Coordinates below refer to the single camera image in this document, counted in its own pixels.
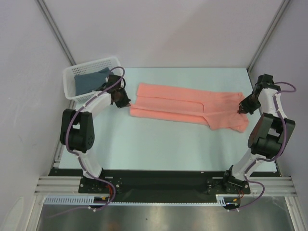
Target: white panel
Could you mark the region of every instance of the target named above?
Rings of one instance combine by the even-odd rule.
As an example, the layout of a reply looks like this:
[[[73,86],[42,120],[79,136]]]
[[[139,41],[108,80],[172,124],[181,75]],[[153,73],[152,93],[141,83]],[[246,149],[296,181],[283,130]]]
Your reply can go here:
[[[127,68],[126,91],[134,103],[139,83],[152,83],[217,92],[252,91],[244,68]],[[260,118],[248,115],[244,133],[211,130],[200,124],[180,123],[129,115],[129,108],[107,107],[94,119],[92,147],[104,169],[224,171],[247,151],[248,137]],[[80,168],[64,149],[60,168]],[[258,171],[276,171],[264,163]]]
[[[292,1],[275,34],[256,63],[252,76],[257,79],[264,73],[274,76],[274,81],[287,81],[297,87],[296,93],[282,94],[284,112],[295,120],[296,127],[279,159],[282,173],[292,176],[302,208],[308,215],[307,181],[307,98],[308,98],[308,1]]]
[[[69,63],[34,0],[1,1],[0,31],[0,224],[21,196],[24,224],[59,139]]]
[[[282,0],[46,0],[77,63],[247,67]]]

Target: metal frame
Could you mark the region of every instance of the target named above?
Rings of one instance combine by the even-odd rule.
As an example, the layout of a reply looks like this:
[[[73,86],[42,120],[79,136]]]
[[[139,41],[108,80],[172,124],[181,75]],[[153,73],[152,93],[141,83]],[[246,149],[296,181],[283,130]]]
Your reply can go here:
[[[290,217],[295,231],[307,231],[308,225],[298,197],[286,197]]]
[[[68,61],[70,62],[71,65],[76,65],[76,62],[65,42],[65,40],[62,37],[62,34],[55,22],[55,20],[53,19],[46,3],[44,0],[35,0],[35,2],[38,4],[39,9],[41,10],[45,20],[47,21],[47,24],[49,25],[52,33],[54,34],[55,38],[57,39],[57,41],[59,42],[59,45],[62,49],[62,51],[64,52],[66,58],[68,59]]]
[[[81,179],[82,177],[40,177],[34,195],[102,195],[101,193],[79,193]],[[264,196],[297,196],[291,177],[251,177],[250,179],[265,185]],[[245,196],[255,197],[261,193],[262,187],[258,184],[251,184],[250,190],[251,194]],[[237,196],[237,194],[218,194],[221,197],[233,197],[234,195]]]
[[[275,28],[277,27],[278,23],[280,22],[283,14],[285,13],[287,7],[289,6],[291,0],[283,0],[278,11],[276,12],[276,15],[274,16],[272,22],[270,23],[269,28],[267,29],[256,53],[254,54],[252,60],[250,61],[248,67],[247,67],[247,71],[250,74],[251,70],[254,68],[254,65],[256,64],[260,54],[262,53],[262,51],[264,50],[267,42],[269,41],[271,35],[273,34]]]

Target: metal floor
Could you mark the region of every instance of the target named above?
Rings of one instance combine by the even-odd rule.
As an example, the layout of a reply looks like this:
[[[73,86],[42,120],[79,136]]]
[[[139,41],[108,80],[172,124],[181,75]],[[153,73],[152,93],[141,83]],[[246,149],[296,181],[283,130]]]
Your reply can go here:
[[[242,199],[248,203],[252,198]],[[264,197],[240,212],[206,206],[108,206],[45,218],[68,205],[45,205],[37,231],[293,231],[284,197]]]

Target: pink pants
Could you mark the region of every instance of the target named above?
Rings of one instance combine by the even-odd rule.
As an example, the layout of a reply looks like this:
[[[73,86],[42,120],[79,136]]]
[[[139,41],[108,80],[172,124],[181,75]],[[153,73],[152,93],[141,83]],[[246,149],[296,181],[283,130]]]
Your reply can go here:
[[[141,83],[130,114],[136,117],[208,125],[212,130],[229,128],[244,132],[249,124],[238,114],[241,92],[211,92]]]

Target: white wall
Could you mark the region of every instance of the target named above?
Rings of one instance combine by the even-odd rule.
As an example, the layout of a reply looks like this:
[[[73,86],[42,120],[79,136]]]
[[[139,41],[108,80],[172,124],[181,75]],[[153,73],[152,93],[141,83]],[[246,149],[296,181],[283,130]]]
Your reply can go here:
[[[294,0],[270,39],[252,76],[267,73],[274,81],[288,81],[297,92],[282,96],[283,109],[296,128],[281,156],[283,174],[292,176],[296,191],[308,215],[308,1]]]
[[[50,169],[68,106],[67,66],[34,0],[0,1],[0,225],[20,196],[28,216],[38,177]]]
[[[244,67],[282,0],[46,0],[75,61]]]

